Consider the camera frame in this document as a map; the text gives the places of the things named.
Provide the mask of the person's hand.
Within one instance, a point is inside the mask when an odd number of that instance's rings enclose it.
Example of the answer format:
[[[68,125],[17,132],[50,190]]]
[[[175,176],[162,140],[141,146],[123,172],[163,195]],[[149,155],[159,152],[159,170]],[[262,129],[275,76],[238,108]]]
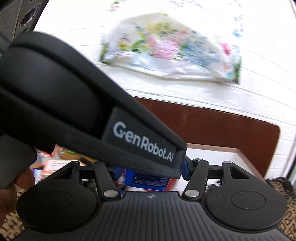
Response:
[[[16,187],[28,190],[35,184],[32,170],[27,168],[7,189],[1,190],[1,226],[4,224],[6,215],[16,209],[17,190]]]

